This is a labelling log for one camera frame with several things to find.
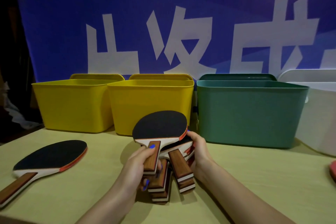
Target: green plastic basket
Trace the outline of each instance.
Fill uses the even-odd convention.
[[[309,87],[275,81],[197,81],[199,133],[208,142],[290,148]]]

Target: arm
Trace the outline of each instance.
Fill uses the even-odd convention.
[[[110,190],[89,209],[76,224],[117,224],[131,210],[138,189],[145,191],[149,180],[144,179],[144,162],[154,149],[141,147],[127,160]],[[157,163],[158,171],[162,164]]]
[[[236,224],[294,223],[217,165],[204,138],[194,132],[188,132],[188,135],[195,142],[195,162],[191,169]]]

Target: black rubber paddle face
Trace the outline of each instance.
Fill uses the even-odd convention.
[[[191,137],[185,135],[185,137],[183,137],[182,140],[177,141],[177,142],[172,143],[172,144],[168,144],[167,146],[163,147],[163,148],[161,149],[161,152],[166,151],[166,150],[169,150],[169,149],[174,148],[174,147],[176,147],[176,146],[179,146],[179,145],[188,143],[188,142],[190,142],[190,141],[192,141]]]
[[[133,129],[134,139],[180,137],[186,131],[187,118],[176,111],[154,112],[141,118]]]
[[[86,150],[86,142],[69,140],[47,145],[20,160],[15,170],[61,168],[76,160]]]

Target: table surface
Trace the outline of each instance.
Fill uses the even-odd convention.
[[[0,146],[0,188],[12,181],[13,166],[48,144],[64,140],[88,144],[85,157],[71,169],[35,181],[0,215],[40,224],[72,224],[111,187],[123,164],[139,146],[113,129],[100,134],[41,129]],[[335,223],[336,183],[328,165],[333,158],[299,142],[291,150],[208,144],[215,161],[267,203],[297,223]],[[167,205],[150,203],[139,192],[122,223],[229,223],[222,209],[196,184],[182,196],[173,182]]]

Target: blue backdrop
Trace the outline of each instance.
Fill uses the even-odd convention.
[[[336,0],[18,1],[38,82],[336,68]]]

